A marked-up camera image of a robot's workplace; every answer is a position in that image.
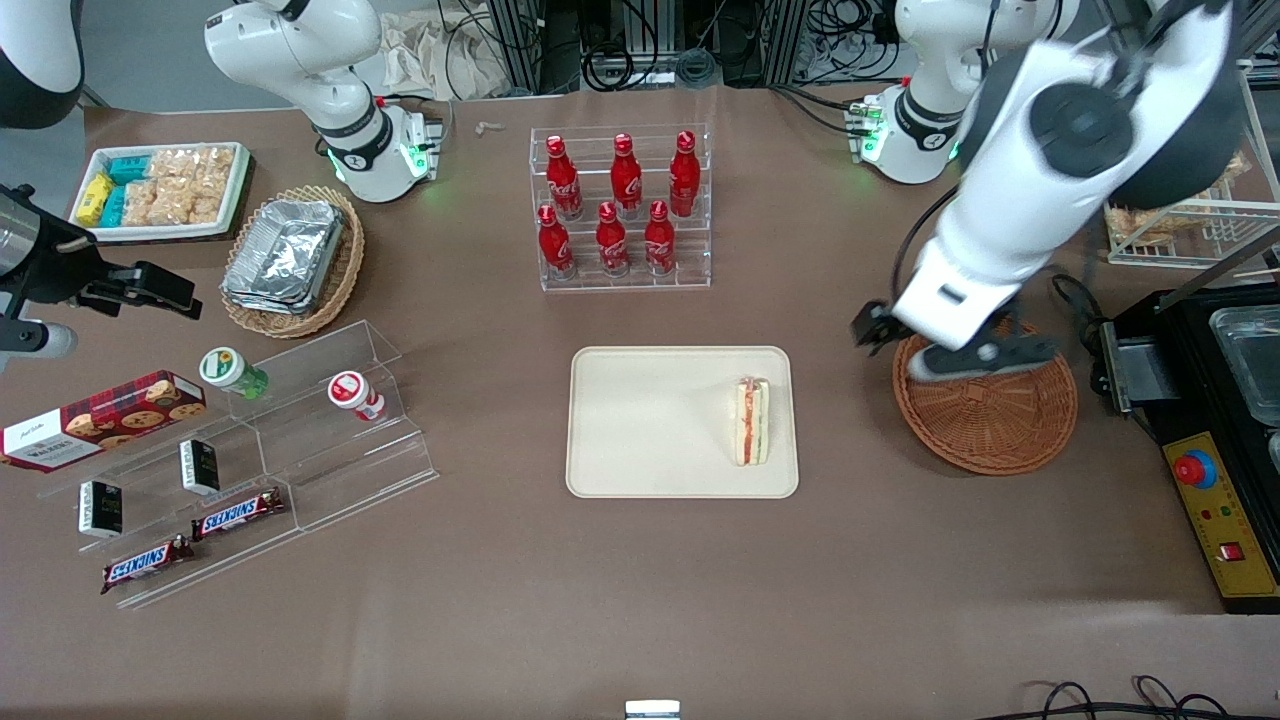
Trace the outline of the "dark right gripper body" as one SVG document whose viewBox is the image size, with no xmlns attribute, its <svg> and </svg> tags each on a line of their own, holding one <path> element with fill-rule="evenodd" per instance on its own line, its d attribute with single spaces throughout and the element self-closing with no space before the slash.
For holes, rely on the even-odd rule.
<svg viewBox="0 0 1280 720">
<path fill-rule="evenodd" d="M 28 184 L 1 191 L 1 368 L 13 359 L 64 357 L 78 336 L 24 315 L 28 304 L 65 304 L 99 278 L 100 252 L 84 231 L 31 202 Z"/>
</svg>

